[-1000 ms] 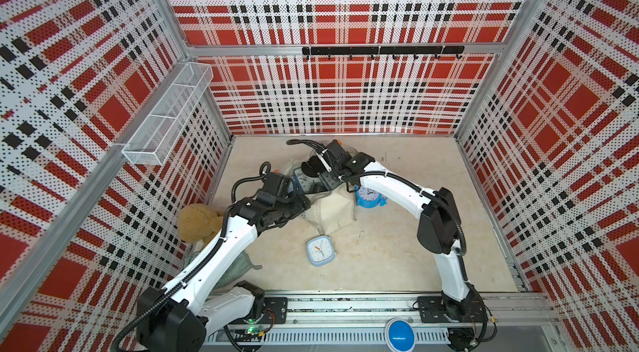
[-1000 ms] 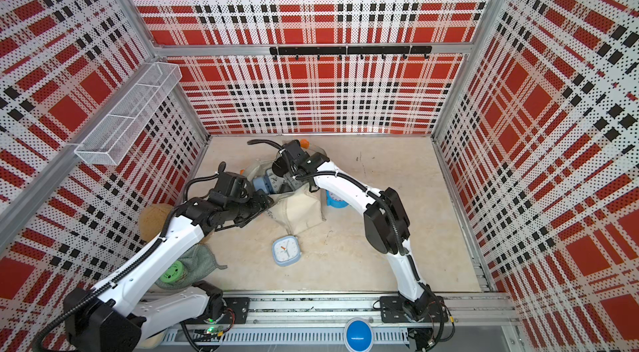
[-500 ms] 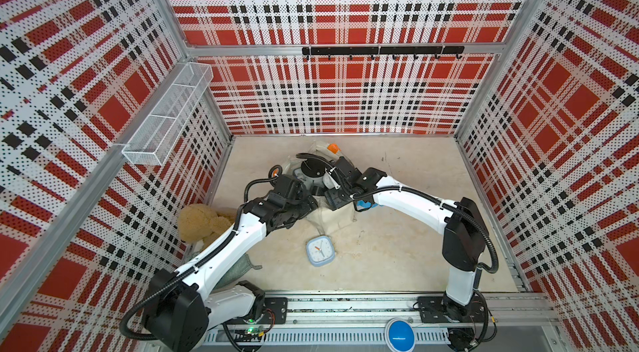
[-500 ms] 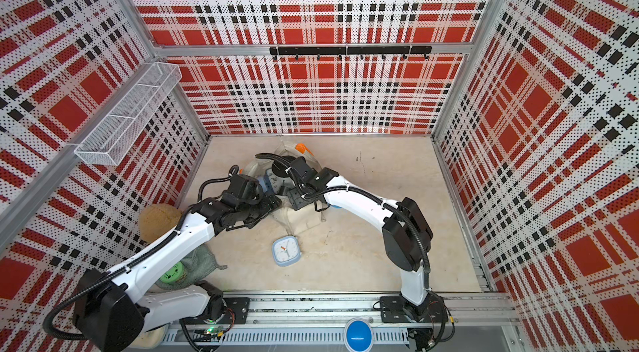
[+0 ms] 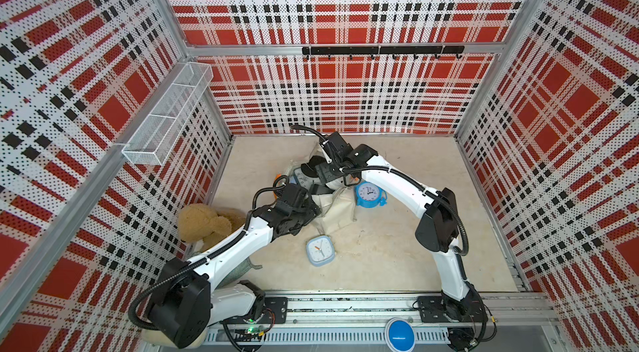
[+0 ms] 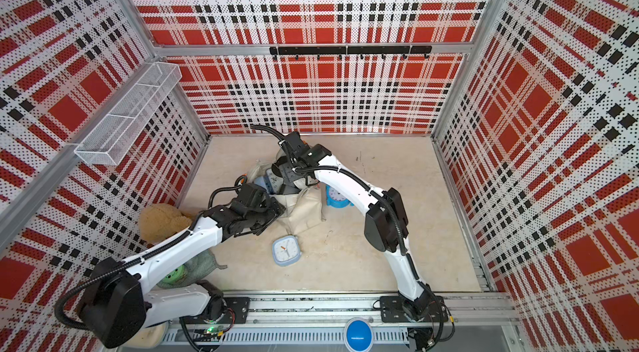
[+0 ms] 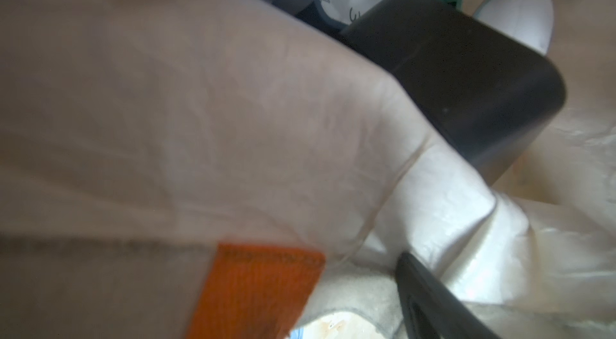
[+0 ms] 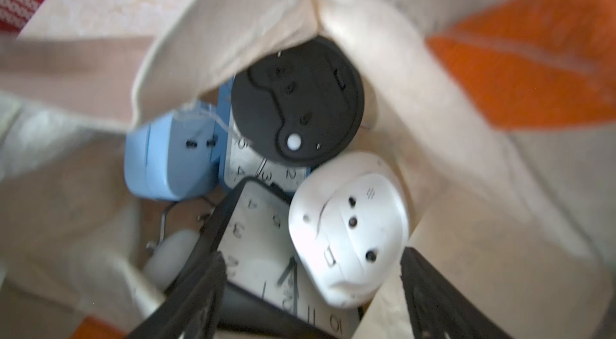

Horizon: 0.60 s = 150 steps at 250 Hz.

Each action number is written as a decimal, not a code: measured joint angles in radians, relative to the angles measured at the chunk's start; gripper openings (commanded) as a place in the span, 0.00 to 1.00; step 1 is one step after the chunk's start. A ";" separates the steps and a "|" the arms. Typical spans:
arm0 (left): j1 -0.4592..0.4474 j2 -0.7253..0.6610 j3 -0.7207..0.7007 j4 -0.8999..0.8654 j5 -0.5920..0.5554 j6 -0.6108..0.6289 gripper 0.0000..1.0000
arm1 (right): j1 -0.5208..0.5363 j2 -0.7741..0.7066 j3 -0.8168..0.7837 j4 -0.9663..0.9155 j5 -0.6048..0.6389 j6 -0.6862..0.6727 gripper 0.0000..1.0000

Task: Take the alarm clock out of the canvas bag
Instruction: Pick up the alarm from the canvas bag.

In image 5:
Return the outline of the blue round twin-bell alarm clock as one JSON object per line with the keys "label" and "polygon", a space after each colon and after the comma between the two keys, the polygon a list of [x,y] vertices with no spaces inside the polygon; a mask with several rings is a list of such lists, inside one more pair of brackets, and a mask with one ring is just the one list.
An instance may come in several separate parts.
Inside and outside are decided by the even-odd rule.
{"label": "blue round twin-bell alarm clock", "polygon": [[377,185],[364,181],[361,182],[354,190],[355,203],[357,206],[365,209],[374,209],[378,206],[387,204],[387,195]]}

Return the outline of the beige canvas bag orange handles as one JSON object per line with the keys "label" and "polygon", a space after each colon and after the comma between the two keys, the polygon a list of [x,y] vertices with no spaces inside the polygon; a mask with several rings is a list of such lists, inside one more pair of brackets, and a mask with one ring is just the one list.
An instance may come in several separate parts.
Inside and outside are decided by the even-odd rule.
{"label": "beige canvas bag orange handles", "polygon": [[[308,162],[312,156],[324,156],[319,145],[315,145],[304,159],[292,160],[284,174],[290,180],[291,172]],[[333,235],[356,223],[354,187],[331,190],[319,180],[319,185],[313,185],[308,192],[321,208],[321,214],[311,222],[320,235]]]}

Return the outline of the light blue square alarm clock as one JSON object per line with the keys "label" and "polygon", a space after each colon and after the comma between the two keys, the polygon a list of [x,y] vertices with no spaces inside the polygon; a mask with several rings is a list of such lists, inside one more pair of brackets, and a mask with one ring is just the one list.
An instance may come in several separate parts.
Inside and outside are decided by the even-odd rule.
{"label": "light blue square alarm clock", "polygon": [[311,265],[321,267],[335,259],[332,240],[327,235],[320,235],[306,243],[306,254]]}

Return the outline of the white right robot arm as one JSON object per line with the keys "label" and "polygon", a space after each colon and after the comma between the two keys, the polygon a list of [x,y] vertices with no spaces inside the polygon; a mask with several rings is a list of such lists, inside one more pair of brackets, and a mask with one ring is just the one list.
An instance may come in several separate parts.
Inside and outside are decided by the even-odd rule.
{"label": "white right robot arm", "polygon": [[487,322],[489,314],[481,295],[464,269],[463,257],[469,253],[469,237],[450,190],[437,190],[414,180],[368,145],[352,147],[338,132],[316,136],[329,173],[339,178],[353,175],[364,183],[376,185],[419,218],[415,238],[434,259],[445,316],[452,322],[469,319]]}

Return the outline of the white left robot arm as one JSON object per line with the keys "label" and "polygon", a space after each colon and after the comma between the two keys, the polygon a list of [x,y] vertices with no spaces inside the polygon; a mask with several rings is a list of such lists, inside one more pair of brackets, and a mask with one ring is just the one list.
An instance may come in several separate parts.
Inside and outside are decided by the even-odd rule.
{"label": "white left robot arm", "polygon": [[210,325],[248,315],[261,299],[261,291],[248,282],[222,289],[221,282],[256,251],[284,235],[297,235],[322,210],[306,188],[287,183],[259,189],[254,197],[273,193],[270,204],[251,204],[244,224],[187,261],[166,262],[157,281],[141,292],[128,308],[136,327],[159,331],[179,349],[193,344]]}

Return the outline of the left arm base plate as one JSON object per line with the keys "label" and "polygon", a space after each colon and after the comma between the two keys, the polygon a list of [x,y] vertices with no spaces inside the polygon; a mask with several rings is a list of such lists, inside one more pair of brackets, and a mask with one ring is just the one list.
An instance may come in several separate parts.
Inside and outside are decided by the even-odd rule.
{"label": "left arm base plate", "polygon": [[287,297],[266,297],[264,302],[258,304],[258,307],[261,308],[259,315],[250,311],[244,316],[234,316],[226,321],[233,325],[284,324],[287,318],[288,302]]}

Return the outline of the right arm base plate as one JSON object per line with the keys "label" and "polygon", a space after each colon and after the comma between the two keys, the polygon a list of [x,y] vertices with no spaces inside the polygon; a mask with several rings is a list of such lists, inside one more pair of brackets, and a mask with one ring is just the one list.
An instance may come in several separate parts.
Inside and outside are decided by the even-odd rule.
{"label": "right arm base plate", "polygon": [[484,323],[488,320],[477,297],[468,295],[461,301],[447,295],[419,296],[415,306],[423,323]]}

